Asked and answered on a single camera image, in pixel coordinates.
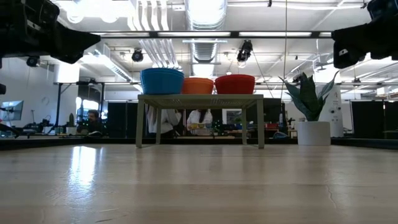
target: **man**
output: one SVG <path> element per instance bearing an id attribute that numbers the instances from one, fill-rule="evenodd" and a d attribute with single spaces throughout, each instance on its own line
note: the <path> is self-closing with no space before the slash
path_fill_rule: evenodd
<path id="1" fill-rule="evenodd" d="M 82 134 L 84 132 L 88 132 L 88 133 L 93 133 L 95 131 L 102 132 L 102 126 L 99 121 L 100 114 L 98 113 L 98 111 L 89 110 L 87 112 L 87 115 L 88 115 L 88 125 L 87 126 L 79 125 L 79 127 L 77 128 L 77 132 L 82 133 Z"/>

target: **orange bowl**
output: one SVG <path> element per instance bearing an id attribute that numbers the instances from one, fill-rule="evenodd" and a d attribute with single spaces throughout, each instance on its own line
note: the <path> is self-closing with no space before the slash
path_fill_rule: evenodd
<path id="1" fill-rule="evenodd" d="M 182 94 L 212 94 L 214 82 L 208 78 L 185 78 Z"/>

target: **computer monitor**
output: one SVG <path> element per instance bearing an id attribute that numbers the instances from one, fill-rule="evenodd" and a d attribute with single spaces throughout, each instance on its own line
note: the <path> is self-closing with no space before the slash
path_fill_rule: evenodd
<path id="1" fill-rule="evenodd" d="M 22 116 L 22 107 L 24 102 L 7 101 L 1 103 L 0 118 L 3 121 L 20 121 Z"/>

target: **floor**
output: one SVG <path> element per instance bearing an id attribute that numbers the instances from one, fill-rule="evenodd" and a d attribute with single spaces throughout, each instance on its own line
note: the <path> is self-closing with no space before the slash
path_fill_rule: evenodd
<path id="1" fill-rule="evenodd" d="M 398 151 L 62 146 L 0 152 L 1 223 L 397 223 Z"/>

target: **bowl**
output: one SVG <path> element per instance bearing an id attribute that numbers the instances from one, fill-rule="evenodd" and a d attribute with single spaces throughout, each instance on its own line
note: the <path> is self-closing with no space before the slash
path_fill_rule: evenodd
<path id="1" fill-rule="evenodd" d="M 184 74 L 169 68 L 148 68 L 140 73 L 144 94 L 181 94 Z"/>
<path id="2" fill-rule="evenodd" d="M 182 94 L 212 94 L 214 82 L 208 78 L 185 78 Z"/>
<path id="3" fill-rule="evenodd" d="M 225 75 L 215 81 L 217 94 L 253 94 L 256 79 L 251 75 Z"/>

